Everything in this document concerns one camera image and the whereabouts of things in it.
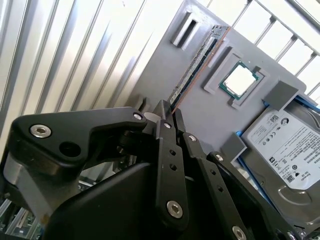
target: hole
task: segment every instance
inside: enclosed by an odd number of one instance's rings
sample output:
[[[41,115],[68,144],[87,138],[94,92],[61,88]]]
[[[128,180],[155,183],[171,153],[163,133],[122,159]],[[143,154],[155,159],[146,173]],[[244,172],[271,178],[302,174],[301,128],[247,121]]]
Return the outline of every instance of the hole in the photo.
[[[237,231],[236,231],[236,234],[237,234],[237,235],[238,235],[238,237],[239,237],[239,238],[241,238],[241,239],[244,237],[244,236],[242,235],[242,233],[241,233],[239,230],[237,230]]]
[[[222,193],[224,189],[221,186],[218,186],[218,190]]]
[[[293,225],[293,226],[299,229],[305,229],[303,226],[298,226],[298,225]]]
[[[75,158],[80,155],[81,148],[75,144],[74,142],[65,141],[60,144],[59,146],[60,152],[69,157],[69,158]]]
[[[286,236],[279,230],[276,230],[275,234],[276,234],[278,240],[286,240],[287,239]]]
[[[39,134],[45,134],[46,133],[46,130],[43,128],[43,127],[38,127],[36,129],[36,131],[39,133]]]
[[[177,166],[174,164],[170,164],[169,166],[173,171],[176,171],[178,169]]]
[[[177,214],[179,212],[179,208],[177,205],[172,205],[171,209]]]
[[[175,151],[173,151],[173,150],[171,150],[171,149],[170,149],[170,151],[169,151],[169,152],[171,153],[171,155],[172,155],[172,156],[175,156],[175,155],[176,155],[176,152],[175,152]]]
[[[185,30],[179,44],[178,44],[178,48],[181,48],[185,42],[187,41],[188,37],[190,36],[190,34],[192,33],[193,29],[195,28],[195,26],[197,25],[197,22],[195,20],[192,20],[188,26],[188,28]]]

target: hard drive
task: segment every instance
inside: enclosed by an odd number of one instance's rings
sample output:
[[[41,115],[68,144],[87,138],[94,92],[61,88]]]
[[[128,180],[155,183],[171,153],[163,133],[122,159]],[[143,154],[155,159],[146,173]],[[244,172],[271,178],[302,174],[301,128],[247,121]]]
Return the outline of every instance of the hard drive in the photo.
[[[320,228],[320,115],[292,101],[268,107],[245,131],[241,155],[277,210],[301,233]]]

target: white label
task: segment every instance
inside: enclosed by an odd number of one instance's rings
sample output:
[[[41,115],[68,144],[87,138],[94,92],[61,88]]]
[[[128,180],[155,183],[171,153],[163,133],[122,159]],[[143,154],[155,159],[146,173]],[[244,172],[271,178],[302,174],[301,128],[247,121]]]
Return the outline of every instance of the white label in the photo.
[[[320,134],[288,112],[267,113],[247,140],[290,188],[306,190],[320,179]]]

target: screw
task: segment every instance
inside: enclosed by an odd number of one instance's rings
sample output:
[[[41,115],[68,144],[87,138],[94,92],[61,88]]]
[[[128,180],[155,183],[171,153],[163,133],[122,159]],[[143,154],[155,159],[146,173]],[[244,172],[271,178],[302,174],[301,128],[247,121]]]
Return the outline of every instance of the screw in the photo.
[[[165,125],[168,129],[171,128],[171,125],[170,125],[169,123],[167,123],[167,122],[165,122],[164,125]]]
[[[247,240],[247,237],[244,233],[244,231],[242,231],[242,229],[238,226],[233,226],[232,227],[232,232],[235,235],[236,239],[238,240]]]
[[[297,240],[295,235],[293,235],[291,232],[288,231],[287,234],[291,240]]]
[[[299,233],[302,239],[304,239],[307,236],[307,233],[303,231],[301,228],[296,229],[296,231]]]
[[[176,219],[182,218],[182,207],[176,201],[168,201],[166,204],[166,209],[172,217]]]
[[[51,135],[51,129],[42,124],[36,124],[30,127],[30,132],[33,136],[44,139]]]
[[[222,156],[220,156],[219,154],[216,154],[215,157],[220,161],[223,162],[224,158]]]
[[[134,113],[133,116],[138,120],[142,119],[142,116],[140,116],[140,114],[138,114],[138,113]]]
[[[197,139],[196,139],[194,136],[192,136],[192,135],[189,135],[189,138],[192,140],[192,142],[197,141]]]

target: gray block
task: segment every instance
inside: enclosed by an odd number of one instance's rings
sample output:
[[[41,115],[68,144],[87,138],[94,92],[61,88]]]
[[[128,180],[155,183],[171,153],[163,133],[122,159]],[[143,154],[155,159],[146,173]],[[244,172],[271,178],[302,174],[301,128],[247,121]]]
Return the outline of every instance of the gray block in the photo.
[[[230,162],[236,160],[246,149],[244,141],[235,133],[232,133],[221,147],[222,153]]]
[[[150,99],[148,97],[145,97],[143,99],[143,103],[142,103],[141,107],[139,108],[139,111],[144,114],[145,112],[149,111],[150,107],[151,107]]]
[[[127,101],[126,106],[139,109],[141,108],[143,103],[144,103],[144,97],[142,96],[142,94],[137,94],[133,98]]]
[[[273,109],[283,110],[299,93],[299,89],[279,81],[265,96],[264,101]]]

